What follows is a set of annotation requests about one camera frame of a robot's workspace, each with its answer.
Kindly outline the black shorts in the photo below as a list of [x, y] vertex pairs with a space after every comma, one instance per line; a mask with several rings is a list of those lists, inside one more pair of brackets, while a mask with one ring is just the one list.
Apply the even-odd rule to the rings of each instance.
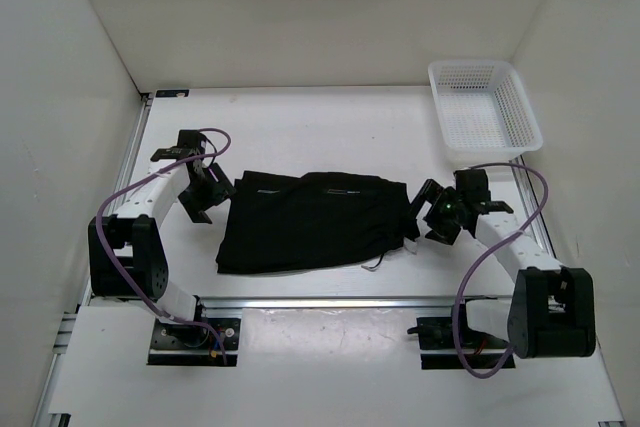
[[247, 171], [235, 182], [221, 274], [258, 275], [367, 262], [420, 232], [407, 187], [378, 176]]

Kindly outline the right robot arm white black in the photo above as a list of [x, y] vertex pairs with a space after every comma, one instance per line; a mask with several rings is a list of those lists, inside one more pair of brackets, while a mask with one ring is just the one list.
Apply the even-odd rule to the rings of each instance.
[[[456, 350], [470, 347], [484, 334], [506, 342], [521, 359], [589, 357], [596, 347], [594, 284], [583, 268], [570, 268], [527, 235], [506, 202], [495, 200], [485, 168], [458, 170], [449, 187], [425, 181], [411, 203], [423, 206], [427, 239], [453, 245], [468, 232], [486, 250], [472, 264], [452, 307], [449, 334]], [[493, 257], [513, 281], [508, 302], [466, 300], [471, 276]]]

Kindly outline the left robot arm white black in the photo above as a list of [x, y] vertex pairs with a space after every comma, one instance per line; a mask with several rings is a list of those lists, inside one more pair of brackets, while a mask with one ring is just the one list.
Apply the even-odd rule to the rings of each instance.
[[88, 226], [91, 289], [97, 296], [140, 301], [175, 324], [188, 347], [206, 342], [210, 324], [200, 301], [169, 279], [160, 227], [178, 203], [194, 224], [231, 199], [235, 188], [216, 159], [231, 146], [219, 128], [183, 129], [176, 144], [157, 149], [145, 177], [112, 194]]

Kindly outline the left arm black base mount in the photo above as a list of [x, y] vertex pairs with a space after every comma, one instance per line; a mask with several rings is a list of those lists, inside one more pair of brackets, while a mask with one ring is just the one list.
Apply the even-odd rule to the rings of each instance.
[[241, 318], [230, 313], [222, 315], [204, 311], [207, 322], [223, 341], [208, 330], [160, 320], [154, 322], [147, 364], [170, 367], [236, 367], [241, 337]]

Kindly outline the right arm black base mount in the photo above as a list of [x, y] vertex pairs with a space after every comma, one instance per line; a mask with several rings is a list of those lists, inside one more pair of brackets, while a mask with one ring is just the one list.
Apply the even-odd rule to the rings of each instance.
[[[482, 298], [470, 298], [461, 302], [459, 309], [459, 343], [469, 368], [477, 374], [488, 374], [493, 370], [514, 369], [514, 354], [508, 350], [508, 342], [500, 337], [468, 326], [466, 307]], [[453, 305], [451, 302], [436, 302], [419, 305], [415, 321], [406, 333], [418, 342], [421, 369], [434, 371], [468, 371], [458, 357], [454, 343]]]

